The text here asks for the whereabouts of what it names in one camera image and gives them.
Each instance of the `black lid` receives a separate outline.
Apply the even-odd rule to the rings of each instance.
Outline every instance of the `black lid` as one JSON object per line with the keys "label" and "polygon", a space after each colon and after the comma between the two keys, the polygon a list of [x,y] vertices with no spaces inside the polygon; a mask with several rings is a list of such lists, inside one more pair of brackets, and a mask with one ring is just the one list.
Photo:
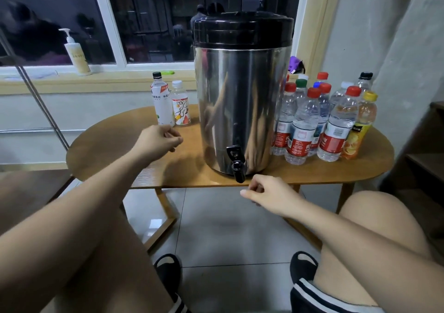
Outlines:
{"label": "black lid", "polygon": [[373,78],[372,72],[361,72],[361,76],[359,77],[359,79],[366,79],[366,80],[370,80],[371,78]]}
{"label": "black lid", "polygon": [[221,13],[194,22],[194,45],[201,48],[278,48],[291,46],[292,38],[293,19],[274,13]]}

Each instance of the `yellow bottle cap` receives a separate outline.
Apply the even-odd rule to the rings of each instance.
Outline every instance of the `yellow bottle cap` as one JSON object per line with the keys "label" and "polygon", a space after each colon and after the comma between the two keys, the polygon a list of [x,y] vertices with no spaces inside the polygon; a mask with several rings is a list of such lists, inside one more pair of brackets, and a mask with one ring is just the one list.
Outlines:
{"label": "yellow bottle cap", "polygon": [[378,95],[375,92],[372,92],[372,91],[365,91],[363,98],[366,101],[375,102],[376,99],[378,98]]}

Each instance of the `tile floor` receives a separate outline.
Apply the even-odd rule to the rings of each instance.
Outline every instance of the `tile floor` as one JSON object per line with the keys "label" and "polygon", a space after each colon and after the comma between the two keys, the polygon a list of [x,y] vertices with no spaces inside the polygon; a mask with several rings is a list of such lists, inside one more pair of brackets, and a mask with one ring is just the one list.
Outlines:
{"label": "tile floor", "polygon": [[[66,190],[80,182],[75,180]],[[241,188],[165,189],[180,218],[151,256],[166,253],[182,262],[180,293],[194,313],[289,311],[289,263],[304,250],[316,251],[280,217],[240,197]],[[341,185],[304,185],[304,196],[336,209]],[[165,220],[154,190],[130,190],[128,220],[145,242]],[[52,312],[51,307],[44,310]]]}

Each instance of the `orange juice bottle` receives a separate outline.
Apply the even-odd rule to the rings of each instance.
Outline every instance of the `orange juice bottle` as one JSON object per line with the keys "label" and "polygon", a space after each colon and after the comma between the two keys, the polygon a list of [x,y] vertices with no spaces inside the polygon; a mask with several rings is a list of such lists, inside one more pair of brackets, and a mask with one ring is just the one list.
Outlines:
{"label": "orange juice bottle", "polygon": [[376,119],[377,108],[375,101],[377,98],[378,95],[375,92],[364,92],[363,102],[359,106],[358,117],[342,148],[342,157],[354,159],[358,155],[362,139]]}

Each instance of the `lotion bottle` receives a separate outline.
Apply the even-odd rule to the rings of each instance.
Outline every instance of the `lotion bottle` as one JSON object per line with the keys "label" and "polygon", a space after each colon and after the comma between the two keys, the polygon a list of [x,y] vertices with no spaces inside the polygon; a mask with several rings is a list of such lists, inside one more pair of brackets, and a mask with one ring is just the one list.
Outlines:
{"label": "lotion bottle", "polygon": [[88,62],[86,61],[85,54],[82,50],[82,46],[79,43],[76,43],[74,38],[69,35],[70,29],[60,28],[59,31],[63,31],[67,35],[66,37],[67,43],[65,44],[65,48],[66,51],[68,52],[72,64],[77,70],[77,74],[78,75],[92,74]]}

